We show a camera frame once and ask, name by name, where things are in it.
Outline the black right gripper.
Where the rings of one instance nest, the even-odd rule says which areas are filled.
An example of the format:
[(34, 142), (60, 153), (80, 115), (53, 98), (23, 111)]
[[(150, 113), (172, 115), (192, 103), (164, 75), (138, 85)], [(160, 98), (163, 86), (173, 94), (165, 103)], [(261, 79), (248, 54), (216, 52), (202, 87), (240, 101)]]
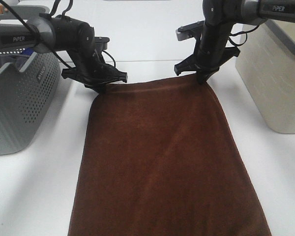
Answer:
[(240, 50), (237, 46), (227, 47), (232, 24), (210, 26), (204, 24), (201, 38), (196, 40), (194, 52), (182, 62), (174, 66), (174, 72), (196, 71), (198, 84), (202, 85), (216, 72), (219, 67), (232, 57), (238, 57)]

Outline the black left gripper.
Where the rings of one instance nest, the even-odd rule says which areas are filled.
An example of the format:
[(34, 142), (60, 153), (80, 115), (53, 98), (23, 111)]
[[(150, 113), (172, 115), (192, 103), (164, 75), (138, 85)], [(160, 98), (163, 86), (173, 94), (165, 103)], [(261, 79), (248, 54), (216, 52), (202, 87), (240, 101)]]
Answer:
[(107, 64), (103, 57), (93, 51), (90, 57), (85, 57), (77, 50), (67, 51), (74, 67), (63, 69), (61, 76), (82, 83), (86, 88), (98, 94), (106, 92), (106, 85), (114, 82), (127, 82), (127, 73)]

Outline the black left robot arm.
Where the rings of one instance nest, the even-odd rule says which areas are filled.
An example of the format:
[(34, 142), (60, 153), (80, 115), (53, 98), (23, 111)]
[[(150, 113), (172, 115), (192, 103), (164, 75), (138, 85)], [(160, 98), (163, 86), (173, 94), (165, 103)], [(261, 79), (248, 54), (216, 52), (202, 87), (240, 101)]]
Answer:
[(109, 41), (96, 37), (88, 23), (64, 15), (41, 13), (22, 25), (0, 24), (0, 51), (25, 47), (40, 54), (66, 51), (75, 66), (63, 69), (62, 77), (97, 93), (103, 93), (107, 84), (127, 82), (127, 73), (107, 64), (102, 56)]

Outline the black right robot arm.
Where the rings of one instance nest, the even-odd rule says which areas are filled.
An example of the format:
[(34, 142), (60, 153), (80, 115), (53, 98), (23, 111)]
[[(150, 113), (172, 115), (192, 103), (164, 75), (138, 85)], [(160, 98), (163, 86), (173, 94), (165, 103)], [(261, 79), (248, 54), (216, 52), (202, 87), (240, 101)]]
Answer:
[(174, 66), (176, 75), (195, 71), (199, 84), (219, 71), (239, 45), (230, 40), (235, 24), (259, 26), (268, 19), (295, 23), (295, 0), (205, 0), (204, 20), (179, 27), (178, 41), (195, 38), (192, 55)]

